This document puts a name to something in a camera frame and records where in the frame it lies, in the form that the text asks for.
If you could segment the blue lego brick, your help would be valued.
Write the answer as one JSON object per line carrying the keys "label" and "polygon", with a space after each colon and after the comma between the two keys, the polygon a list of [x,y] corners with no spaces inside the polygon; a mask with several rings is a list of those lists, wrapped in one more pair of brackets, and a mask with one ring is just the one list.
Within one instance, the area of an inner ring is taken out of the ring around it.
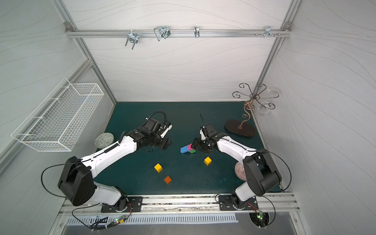
{"label": "blue lego brick", "polygon": [[190,151],[190,146],[185,146],[185,147],[182,147],[180,148],[180,153],[184,154],[184,153],[187,153]]}

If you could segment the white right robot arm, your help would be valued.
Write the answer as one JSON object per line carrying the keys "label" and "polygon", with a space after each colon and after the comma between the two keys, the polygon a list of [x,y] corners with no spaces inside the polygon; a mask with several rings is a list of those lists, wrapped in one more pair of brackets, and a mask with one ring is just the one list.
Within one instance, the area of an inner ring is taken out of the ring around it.
{"label": "white right robot arm", "polygon": [[218,133],[208,123],[200,128],[200,137],[195,138],[192,148],[201,152],[217,151],[237,160],[244,168],[246,180],[235,189],[234,200],[245,202],[255,196],[263,196],[281,183],[282,176],[267,150],[247,147],[228,136]]}

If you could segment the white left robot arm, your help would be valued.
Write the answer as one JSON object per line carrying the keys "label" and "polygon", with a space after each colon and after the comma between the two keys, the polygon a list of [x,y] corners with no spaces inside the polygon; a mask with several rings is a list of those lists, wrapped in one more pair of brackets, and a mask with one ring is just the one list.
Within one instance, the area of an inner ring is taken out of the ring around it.
{"label": "white left robot arm", "polygon": [[69,158],[63,168],[58,188],[74,206],[91,201],[110,206],[116,212],[126,210],[129,201],[123,190],[97,183],[94,179],[116,161],[144,146],[167,149],[171,145],[171,140],[165,135],[171,128],[172,124],[165,127],[140,127],[123,132],[117,142],[94,154],[81,159],[75,156]]}

